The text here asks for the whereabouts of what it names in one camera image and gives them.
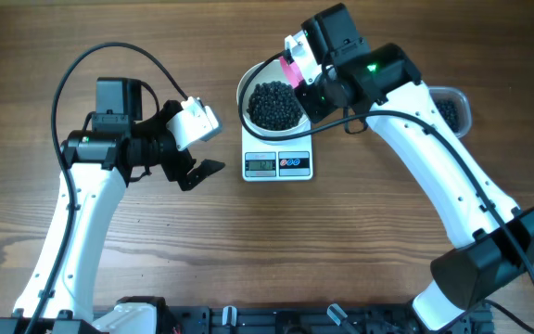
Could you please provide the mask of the pink scoop blue handle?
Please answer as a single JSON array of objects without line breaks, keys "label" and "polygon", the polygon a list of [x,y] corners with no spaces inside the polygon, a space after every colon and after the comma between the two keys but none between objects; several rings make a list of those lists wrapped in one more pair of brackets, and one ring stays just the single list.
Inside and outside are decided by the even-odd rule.
[{"label": "pink scoop blue handle", "polygon": [[304,81],[299,66],[295,61],[288,61],[284,56],[281,56],[278,61],[287,81],[293,89],[296,89]]}]

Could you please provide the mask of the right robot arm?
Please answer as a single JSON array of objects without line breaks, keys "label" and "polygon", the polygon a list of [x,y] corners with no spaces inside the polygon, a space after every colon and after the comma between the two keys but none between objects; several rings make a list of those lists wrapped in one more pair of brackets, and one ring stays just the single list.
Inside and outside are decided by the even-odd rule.
[{"label": "right robot arm", "polygon": [[338,4],[285,40],[286,75],[312,122],[352,109],[400,157],[434,205],[452,248],[412,302],[441,332],[521,275],[534,279],[534,207],[522,210],[445,123],[421,72],[394,44],[371,48]]}]

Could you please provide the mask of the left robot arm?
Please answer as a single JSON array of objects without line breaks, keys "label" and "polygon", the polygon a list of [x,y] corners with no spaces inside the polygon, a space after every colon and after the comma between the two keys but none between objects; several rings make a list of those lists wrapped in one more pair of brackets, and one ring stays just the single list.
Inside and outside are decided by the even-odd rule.
[{"label": "left robot arm", "polygon": [[100,78],[95,111],[61,146],[57,206],[37,265],[0,333],[177,333],[180,324],[161,297],[125,297],[94,315],[94,287],[110,221],[136,182],[136,167],[159,165],[183,191],[219,172],[223,163],[198,162],[188,151],[222,129],[198,97],[169,100],[142,116],[148,84]]}]

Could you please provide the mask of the white digital kitchen scale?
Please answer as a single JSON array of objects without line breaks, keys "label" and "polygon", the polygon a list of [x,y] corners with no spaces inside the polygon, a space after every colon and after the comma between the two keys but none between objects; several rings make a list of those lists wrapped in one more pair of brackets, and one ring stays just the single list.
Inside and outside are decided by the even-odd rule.
[{"label": "white digital kitchen scale", "polygon": [[311,180],[312,137],[264,141],[242,129],[242,177],[247,182]]}]

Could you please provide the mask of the black beans in bowl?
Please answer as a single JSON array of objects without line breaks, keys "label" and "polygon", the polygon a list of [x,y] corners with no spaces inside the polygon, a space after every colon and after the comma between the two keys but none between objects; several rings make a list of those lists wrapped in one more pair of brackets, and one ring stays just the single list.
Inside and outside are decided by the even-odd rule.
[{"label": "black beans in bowl", "polygon": [[257,83],[248,101],[252,123],[270,131],[284,131],[299,124],[302,111],[290,84]]}]

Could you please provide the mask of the white bowl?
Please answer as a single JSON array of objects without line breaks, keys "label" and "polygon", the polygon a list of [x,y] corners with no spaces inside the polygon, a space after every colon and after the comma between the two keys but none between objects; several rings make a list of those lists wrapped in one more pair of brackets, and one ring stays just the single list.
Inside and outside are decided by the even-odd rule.
[{"label": "white bowl", "polygon": [[299,106],[301,117],[299,118],[298,124],[289,129],[280,131],[264,129],[251,120],[248,110],[250,106],[250,97],[255,91],[256,85],[270,84],[273,82],[289,84],[278,59],[273,60],[266,66],[264,66],[263,62],[258,63],[243,75],[237,87],[236,98],[237,106],[242,112],[241,124],[246,126],[246,129],[250,129],[255,136],[264,136],[268,138],[294,135],[310,130],[312,128],[311,122],[302,106]]}]

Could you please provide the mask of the black beans in container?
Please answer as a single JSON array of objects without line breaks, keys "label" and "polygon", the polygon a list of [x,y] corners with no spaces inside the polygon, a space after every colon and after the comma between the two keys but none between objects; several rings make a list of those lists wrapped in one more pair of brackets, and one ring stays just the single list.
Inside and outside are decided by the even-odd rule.
[{"label": "black beans in container", "polygon": [[439,99],[435,101],[435,105],[445,123],[454,133],[458,132],[460,121],[456,104],[450,99]]}]

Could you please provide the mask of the clear plastic container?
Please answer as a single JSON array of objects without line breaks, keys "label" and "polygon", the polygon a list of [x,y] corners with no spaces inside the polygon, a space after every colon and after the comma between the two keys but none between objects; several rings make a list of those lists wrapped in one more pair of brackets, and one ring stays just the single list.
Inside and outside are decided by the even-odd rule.
[{"label": "clear plastic container", "polygon": [[454,133],[458,138],[464,137],[472,126],[472,114],[466,95],[457,88],[447,86],[430,86],[429,93],[435,103],[439,99],[452,100],[458,109],[460,128]]}]

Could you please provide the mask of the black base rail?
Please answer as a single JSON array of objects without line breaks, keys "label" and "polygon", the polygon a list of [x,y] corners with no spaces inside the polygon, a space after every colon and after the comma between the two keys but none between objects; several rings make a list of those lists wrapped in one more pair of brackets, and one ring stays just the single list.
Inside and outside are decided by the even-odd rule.
[{"label": "black base rail", "polygon": [[286,334],[427,333],[409,304],[317,308],[236,308],[156,306],[122,302],[81,333]]}]

